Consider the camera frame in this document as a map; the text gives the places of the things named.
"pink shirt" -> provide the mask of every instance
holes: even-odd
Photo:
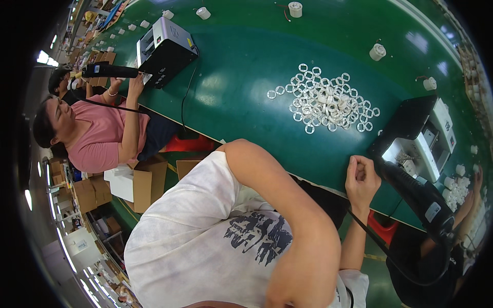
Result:
[[[94,95],[90,100],[101,102],[100,95]],[[118,144],[122,142],[125,126],[124,110],[98,106],[84,101],[72,105],[76,120],[91,122],[89,129],[70,149],[70,162],[80,171],[99,173],[115,168],[118,165]],[[145,128],[149,116],[139,114],[140,135],[137,154],[142,152],[145,144]],[[137,155],[127,163],[133,163]]]

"red stool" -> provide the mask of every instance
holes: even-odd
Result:
[[[378,221],[373,217],[375,214],[374,210],[370,210],[370,214],[368,215],[368,225],[375,230],[375,232],[387,243],[390,245],[392,241],[392,237],[394,236],[395,231],[397,230],[397,226],[399,222],[396,221],[389,227],[383,227]]]
[[[197,139],[178,139],[174,135],[170,142],[166,144],[165,152],[201,152],[214,150],[214,141],[204,135],[200,135]]]

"printed graphic on shirt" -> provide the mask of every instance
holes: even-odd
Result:
[[[259,264],[265,260],[267,266],[282,254],[293,240],[293,236],[282,228],[285,224],[282,216],[279,216],[279,222],[272,226],[273,223],[274,220],[266,218],[264,214],[252,212],[248,216],[231,219],[231,226],[226,230],[224,238],[231,239],[233,248],[243,248],[242,253],[257,246],[255,260]]]

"label sticker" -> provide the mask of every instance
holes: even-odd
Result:
[[[433,202],[430,207],[426,210],[424,216],[428,220],[428,222],[432,222],[433,218],[435,218],[436,214],[441,210],[441,206],[438,205],[437,202]]]

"green workbench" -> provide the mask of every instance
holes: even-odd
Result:
[[[172,21],[192,34],[200,48],[200,58],[184,69],[162,90],[146,89],[139,103],[181,122],[181,100],[195,66],[197,70],[184,103],[187,127],[213,139],[232,141],[246,138],[267,149],[284,168],[314,184],[344,192],[350,155],[365,155],[400,103],[431,94],[420,75],[433,76],[437,94],[449,106],[457,146],[439,182],[455,173],[456,164],[472,174],[474,163],[488,168],[488,144],[464,92],[458,61],[450,48],[408,13],[386,0],[304,0],[303,17],[288,22],[283,7],[273,1],[206,0],[211,17],[202,20],[194,8],[199,0],[148,2],[130,5],[119,21],[103,32],[97,41],[113,46],[115,65],[132,66],[136,42],[147,31],[142,20],[154,23],[163,10],[171,10]],[[137,25],[129,31],[129,24]],[[118,30],[126,30],[123,35]],[[387,50],[379,62],[368,52],[377,39]],[[288,106],[294,96],[285,93],[274,100],[267,91],[286,85],[306,63],[322,69],[329,79],[343,72],[350,84],[381,110],[372,118],[371,132],[359,133],[355,127],[330,132],[316,127],[308,135],[304,125],[295,122]],[[128,82],[122,86],[126,91]],[[470,146],[478,145],[478,155]],[[443,185],[437,184],[440,190]],[[383,214],[422,229],[421,223],[386,182],[382,183],[371,207]]]

